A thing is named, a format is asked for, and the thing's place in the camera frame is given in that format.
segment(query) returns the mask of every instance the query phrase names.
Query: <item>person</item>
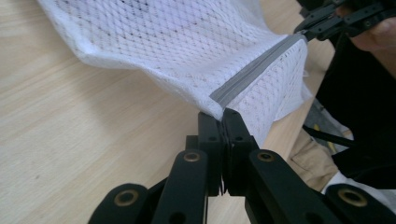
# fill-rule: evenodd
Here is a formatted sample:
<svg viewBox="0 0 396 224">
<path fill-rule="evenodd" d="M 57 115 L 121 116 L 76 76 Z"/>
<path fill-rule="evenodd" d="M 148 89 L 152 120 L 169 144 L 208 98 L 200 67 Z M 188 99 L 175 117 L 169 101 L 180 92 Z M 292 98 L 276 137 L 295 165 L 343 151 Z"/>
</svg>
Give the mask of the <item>person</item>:
<svg viewBox="0 0 396 224">
<path fill-rule="evenodd" d="M 318 1 L 305 2 L 311 4 L 308 10 L 318 6 Z M 340 16 L 350 12 L 348 7 L 336 10 Z M 324 192 L 332 184 L 348 183 L 396 213 L 396 204 L 377 190 L 396 189 L 396 18 L 330 41 L 335 54 L 317 99 L 352 131 L 358 146 L 331 155 L 301 130 L 288 164 L 312 189 Z"/>
</svg>

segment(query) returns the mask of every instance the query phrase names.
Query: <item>beige fabric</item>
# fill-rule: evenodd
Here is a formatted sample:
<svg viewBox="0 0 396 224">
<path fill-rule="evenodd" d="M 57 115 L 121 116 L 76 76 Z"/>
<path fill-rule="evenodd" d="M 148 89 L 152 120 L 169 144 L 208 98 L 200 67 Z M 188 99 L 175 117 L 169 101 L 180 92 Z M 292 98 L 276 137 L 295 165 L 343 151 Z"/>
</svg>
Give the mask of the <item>beige fabric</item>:
<svg viewBox="0 0 396 224">
<path fill-rule="evenodd" d="M 301 130 L 287 163 L 310 188 L 321 191 L 338 172 L 329 150 Z"/>
</svg>

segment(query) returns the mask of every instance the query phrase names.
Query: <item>zipper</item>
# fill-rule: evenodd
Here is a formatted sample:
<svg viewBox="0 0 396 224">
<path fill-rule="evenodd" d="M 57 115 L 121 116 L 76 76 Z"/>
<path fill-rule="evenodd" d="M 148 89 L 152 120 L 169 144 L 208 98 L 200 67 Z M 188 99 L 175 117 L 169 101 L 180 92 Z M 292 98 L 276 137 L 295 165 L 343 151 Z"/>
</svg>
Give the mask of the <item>zipper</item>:
<svg viewBox="0 0 396 224">
<path fill-rule="evenodd" d="M 227 104 L 262 74 L 274 60 L 301 39 L 306 42 L 305 36 L 300 34 L 289 35 L 284 38 L 272 48 L 265 51 L 264 54 L 242 68 L 221 87 L 213 91 L 210 94 L 210 98 L 221 105 L 222 108 L 225 108 Z"/>
</svg>

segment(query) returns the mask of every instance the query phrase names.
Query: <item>white mesh bag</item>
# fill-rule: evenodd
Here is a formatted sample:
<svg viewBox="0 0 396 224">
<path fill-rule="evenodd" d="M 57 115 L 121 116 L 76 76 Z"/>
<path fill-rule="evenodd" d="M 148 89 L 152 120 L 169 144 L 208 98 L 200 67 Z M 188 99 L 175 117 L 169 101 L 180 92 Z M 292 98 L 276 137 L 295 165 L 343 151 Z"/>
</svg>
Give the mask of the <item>white mesh bag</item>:
<svg viewBox="0 0 396 224">
<path fill-rule="evenodd" d="M 259 144 L 309 95 L 304 37 L 272 33 L 257 1 L 38 2 L 84 63 L 142 69 L 216 119 L 235 109 Z"/>
</svg>

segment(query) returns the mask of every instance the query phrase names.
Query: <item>light wood surface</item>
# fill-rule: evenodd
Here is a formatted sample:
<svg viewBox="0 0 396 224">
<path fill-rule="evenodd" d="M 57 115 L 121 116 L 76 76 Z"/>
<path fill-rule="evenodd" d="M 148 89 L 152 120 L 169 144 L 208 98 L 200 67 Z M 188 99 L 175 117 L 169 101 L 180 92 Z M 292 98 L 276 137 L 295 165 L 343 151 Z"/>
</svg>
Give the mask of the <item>light wood surface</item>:
<svg viewBox="0 0 396 224">
<path fill-rule="evenodd" d="M 292 0 L 262 0 L 276 33 L 302 20 Z M 87 223 L 123 183 L 165 178 L 198 110 L 140 71 L 81 63 L 35 1 L 0 3 L 0 223 Z M 313 92 L 332 57 L 312 41 Z M 311 101 L 274 123 L 263 147 L 287 158 Z M 210 198 L 208 223 L 248 223 L 242 198 Z"/>
</svg>

